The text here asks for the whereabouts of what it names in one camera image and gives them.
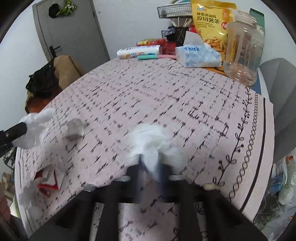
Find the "black bag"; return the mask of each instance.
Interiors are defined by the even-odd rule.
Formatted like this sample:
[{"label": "black bag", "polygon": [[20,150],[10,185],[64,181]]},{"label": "black bag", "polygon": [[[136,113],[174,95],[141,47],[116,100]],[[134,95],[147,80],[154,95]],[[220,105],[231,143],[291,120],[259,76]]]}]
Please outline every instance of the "black bag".
[{"label": "black bag", "polygon": [[54,75],[54,60],[30,75],[26,89],[35,97],[45,99],[52,95],[53,90],[59,85],[59,80]]}]

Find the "gray door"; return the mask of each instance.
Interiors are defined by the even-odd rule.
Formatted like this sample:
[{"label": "gray door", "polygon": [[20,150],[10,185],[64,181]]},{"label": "gray door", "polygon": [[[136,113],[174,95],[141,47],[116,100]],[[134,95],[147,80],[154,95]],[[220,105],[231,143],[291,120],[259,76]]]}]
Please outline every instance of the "gray door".
[{"label": "gray door", "polygon": [[64,6],[64,0],[44,0],[33,5],[36,30],[47,59],[55,54],[70,55],[86,71],[109,61],[92,0],[73,0],[77,6],[73,13],[57,18],[48,15],[53,2],[60,8]]}]

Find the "gray chair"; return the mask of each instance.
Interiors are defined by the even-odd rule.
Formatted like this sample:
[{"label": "gray chair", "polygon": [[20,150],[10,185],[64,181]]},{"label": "gray chair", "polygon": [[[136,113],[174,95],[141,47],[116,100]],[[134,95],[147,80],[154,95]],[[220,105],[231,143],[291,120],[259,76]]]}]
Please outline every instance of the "gray chair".
[{"label": "gray chair", "polygon": [[296,147],[296,67],[284,58],[260,66],[274,105],[274,162]]}]

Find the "clear plastic jar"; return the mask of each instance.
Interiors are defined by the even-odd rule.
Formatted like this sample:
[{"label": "clear plastic jar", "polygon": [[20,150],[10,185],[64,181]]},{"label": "clear plastic jar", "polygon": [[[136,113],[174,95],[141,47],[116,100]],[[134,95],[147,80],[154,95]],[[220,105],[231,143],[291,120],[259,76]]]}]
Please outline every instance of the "clear plastic jar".
[{"label": "clear plastic jar", "polygon": [[229,78],[248,87],[256,82],[257,68],[264,46],[264,37],[256,26],[255,18],[241,10],[237,11],[235,22],[230,22],[226,26],[224,72]]}]

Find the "patterned tablecloth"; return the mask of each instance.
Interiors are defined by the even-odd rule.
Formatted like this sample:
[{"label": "patterned tablecloth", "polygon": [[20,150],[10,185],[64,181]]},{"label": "patterned tablecloth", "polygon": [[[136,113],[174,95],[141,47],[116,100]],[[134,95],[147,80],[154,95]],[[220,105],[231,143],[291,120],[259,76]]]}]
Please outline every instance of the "patterned tablecloth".
[{"label": "patterned tablecloth", "polygon": [[[255,216],[271,170],[274,149],[272,104],[253,90],[202,68],[171,59],[113,59],[71,84],[48,107],[55,109],[42,145],[18,149],[16,193],[26,178],[60,161],[67,170],[60,191],[36,197],[42,218],[20,207],[29,235],[62,208],[85,183],[107,185],[130,165],[128,134],[140,123],[163,126],[186,156],[181,172],[197,184],[214,182],[249,219]],[[85,135],[68,141],[62,126],[73,118],[88,123]],[[146,178],[141,204],[121,204],[121,240],[174,240],[176,204],[158,200]],[[204,218],[202,204],[196,204]],[[102,204],[95,208],[94,240]],[[206,239],[205,222],[200,222]]]}]

